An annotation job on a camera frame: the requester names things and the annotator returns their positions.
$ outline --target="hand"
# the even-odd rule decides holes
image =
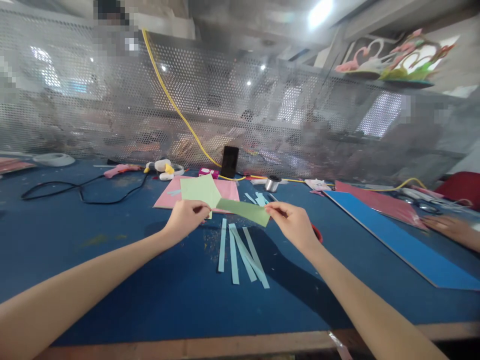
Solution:
[[[162,233],[174,240],[173,246],[195,230],[211,211],[210,206],[200,200],[177,201]]]
[[[265,210],[278,224],[283,235],[301,252],[320,244],[304,208],[275,201],[266,204]]]
[[[421,221],[447,238],[480,252],[480,232],[472,229],[467,222],[444,215],[425,216]]]

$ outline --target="green paper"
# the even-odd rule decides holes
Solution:
[[[222,209],[230,213],[237,214],[248,220],[256,222],[263,227],[266,227],[269,223],[270,215],[267,214],[265,208],[258,205],[253,205],[248,202],[234,201],[221,198],[215,207],[217,209]]]
[[[222,198],[212,174],[191,179],[180,179],[180,188],[183,200],[200,200],[207,203],[212,209],[217,207],[217,203]],[[212,212],[210,212],[208,218],[212,218]]]

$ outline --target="pink glue gun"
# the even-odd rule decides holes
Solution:
[[[107,170],[103,173],[107,179],[113,178],[117,174],[125,173],[127,171],[138,171],[142,168],[138,165],[129,165],[129,164],[119,164],[115,166],[113,169]]]

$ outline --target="black phone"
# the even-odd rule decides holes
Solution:
[[[239,148],[225,146],[221,160],[220,175],[226,178],[233,178],[237,172],[237,161],[239,159]]]

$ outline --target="perforated metal sheet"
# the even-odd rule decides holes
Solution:
[[[225,145],[239,147],[240,171],[432,183],[480,135],[480,109],[466,100],[156,34],[151,45],[204,148],[220,163]],[[135,29],[2,4],[0,51],[3,89],[14,89],[2,93],[1,150],[132,162],[168,156],[213,167],[161,89]]]

